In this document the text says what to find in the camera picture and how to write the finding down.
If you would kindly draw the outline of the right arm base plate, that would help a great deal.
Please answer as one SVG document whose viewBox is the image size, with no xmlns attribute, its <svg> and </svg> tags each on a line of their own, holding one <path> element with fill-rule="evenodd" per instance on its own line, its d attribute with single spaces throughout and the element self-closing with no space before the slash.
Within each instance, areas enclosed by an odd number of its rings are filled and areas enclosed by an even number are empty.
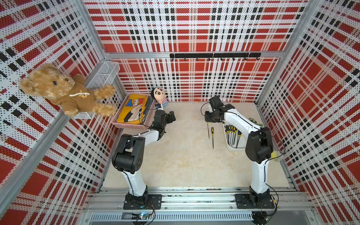
<svg viewBox="0 0 360 225">
<path fill-rule="evenodd" d="M 238 209 L 275 209 L 275 203 L 270 194 L 263 195 L 235 194 Z"/>
</svg>

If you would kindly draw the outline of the white plastic storage box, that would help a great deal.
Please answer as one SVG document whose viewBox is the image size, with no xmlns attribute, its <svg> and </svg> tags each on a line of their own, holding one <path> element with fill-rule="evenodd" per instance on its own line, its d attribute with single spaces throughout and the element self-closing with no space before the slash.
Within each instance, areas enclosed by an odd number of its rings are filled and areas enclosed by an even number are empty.
<svg viewBox="0 0 360 225">
<path fill-rule="evenodd" d="M 231 151 L 231 152 L 245 151 L 245 147 L 246 147 L 246 143 L 247 143 L 247 138 L 243 135 L 243 133 L 242 133 L 242 136 L 241 136 L 241 138 L 240 138 L 240 142 L 239 142 L 238 148 L 236 148 L 236 142 L 237 142 L 237 138 L 236 138 L 234 147 L 232 147 L 232 146 L 229 146 L 229 145 L 227 144 L 227 140 L 226 140 L 226 148 L 227 148 L 229 151 Z"/>
</svg>

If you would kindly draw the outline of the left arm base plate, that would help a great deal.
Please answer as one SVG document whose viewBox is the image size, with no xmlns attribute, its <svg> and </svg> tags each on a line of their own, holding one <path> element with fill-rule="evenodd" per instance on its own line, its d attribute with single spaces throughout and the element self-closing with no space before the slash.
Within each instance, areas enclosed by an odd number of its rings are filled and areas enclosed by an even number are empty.
<svg viewBox="0 0 360 225">
<path fill-rule="evenodd" d="M 145 193 L 143 196 L 133 196 L 130 193 L 126 194 L 123 205 L 124 210 L 159 210 L 161 209 L 162 195 L 149 195 Z"/>
</svg>

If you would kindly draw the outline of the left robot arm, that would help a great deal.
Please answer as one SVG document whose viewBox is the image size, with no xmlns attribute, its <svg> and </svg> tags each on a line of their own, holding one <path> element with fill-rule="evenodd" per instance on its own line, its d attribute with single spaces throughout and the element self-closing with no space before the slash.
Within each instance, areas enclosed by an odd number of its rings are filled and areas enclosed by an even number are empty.
<svg viewBox="0 0 360 225">
<path fill-rule="evenodd" d="M 141 166 L 143 164 L 146 145 L 156 142 L 166 133 L 167 124 L 176 121 L 173 111 L 165 112 L 156 109 L 154 121 L 145 132 L 137 135 L 123 134 L 112 155 L 113 167 L 121 172 L 126 179 L 131 197 L 146 196 L 147 186 L 143 181 Z"/>
</svg>

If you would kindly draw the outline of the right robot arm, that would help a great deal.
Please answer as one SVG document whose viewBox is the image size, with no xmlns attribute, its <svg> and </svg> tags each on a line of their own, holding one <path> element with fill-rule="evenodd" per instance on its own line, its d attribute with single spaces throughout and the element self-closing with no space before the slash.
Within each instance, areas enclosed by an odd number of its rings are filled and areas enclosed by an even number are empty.
<svg viewBox="0 0 360 225">
<path fill-rule="evenodd" d="M 233 105 L 223 104 L 219 96 L 210 98 L 210 111 L 204 113 L 206 122 L 227 122 L 234 125 L 246 138 L 245 153 L 252 161 L 250 190 L 261 195 L 269 190 L 268 166 L 273 149 L 272 135 L 268 127 L 260 127 L 241 115 Z"/>
</svg>

